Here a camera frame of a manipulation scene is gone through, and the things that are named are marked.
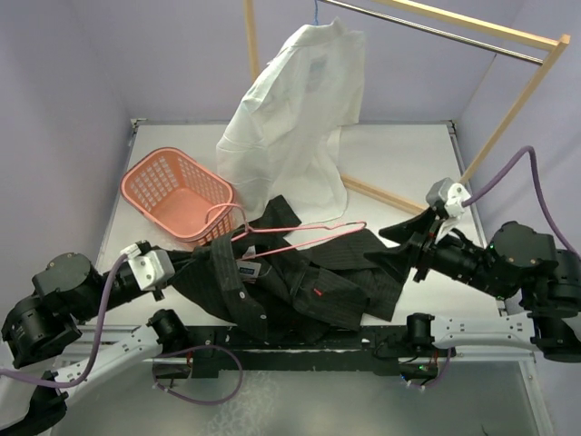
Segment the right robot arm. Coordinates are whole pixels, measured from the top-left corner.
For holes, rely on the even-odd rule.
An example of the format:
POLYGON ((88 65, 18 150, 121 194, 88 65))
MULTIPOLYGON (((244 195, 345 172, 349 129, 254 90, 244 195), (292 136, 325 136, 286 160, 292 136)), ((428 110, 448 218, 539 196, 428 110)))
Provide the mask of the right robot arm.
POLYGON ((401 350, 424 355, 459 346, 510 347, 540 351, 553 362, 580 361, 580 260, 572 251, 516 221, 504 223, 486 247, 458 229, 439 236, 443 227, 443 218, 427 209, 381 229, 392 246, 364 256, 399 284, 421 282, 434 271, 496 300, 519 294, 522 311, 480 320, 413 313, 397 344, 401 350))

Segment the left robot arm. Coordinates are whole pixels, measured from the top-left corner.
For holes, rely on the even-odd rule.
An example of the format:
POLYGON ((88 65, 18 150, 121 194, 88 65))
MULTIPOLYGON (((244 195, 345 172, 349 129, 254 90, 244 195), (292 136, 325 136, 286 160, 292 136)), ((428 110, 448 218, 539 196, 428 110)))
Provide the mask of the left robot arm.
POLYGON ((162 290, 191 258, 147 242, 122 251, 98 273, 80 253, 54 258, 1 328, 1 432, 38 435, 114 376, 161 354, 176 356, 188 332, 173 310, 157 311, 117 343, 100 346, 111 309, 162 290))

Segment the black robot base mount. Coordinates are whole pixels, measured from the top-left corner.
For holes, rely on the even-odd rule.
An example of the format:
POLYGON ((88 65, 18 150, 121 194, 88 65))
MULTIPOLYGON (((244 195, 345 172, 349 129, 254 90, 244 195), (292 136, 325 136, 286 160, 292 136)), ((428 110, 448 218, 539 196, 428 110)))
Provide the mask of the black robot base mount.
MULTIPOLYGON (((235 326, 190 326, 191 344, 216 344, 234 352, 247 372, 371 372, 399 376, 404 365, 428 367, 432 373, 446 351, 408 341, 407 328, 398 325, 363 326, 359 331, 330 329, 321 339, 306 343, 293 333, 271 343, 260 342, 235 326)), ((224 371, 236 371, 221 352, 200 352, 220 357, 224 371)))

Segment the dark pinstriped shirt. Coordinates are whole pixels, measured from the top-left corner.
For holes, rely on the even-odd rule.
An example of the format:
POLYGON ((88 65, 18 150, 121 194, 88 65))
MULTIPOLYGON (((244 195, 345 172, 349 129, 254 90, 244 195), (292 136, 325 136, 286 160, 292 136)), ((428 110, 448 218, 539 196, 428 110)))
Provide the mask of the dark pinstriped shirt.
POLYGON ((391 321, 403 284, 364 258, 386 248, 372 231, 293 249, 284 234, 266 233, 300 225, 281 195, 252 225, 261 233, 236 229, 194 249, 199 290, 191 302, 263 342, 292 332, 315 342, 331 327, 356 331, 365 314, 391 321))

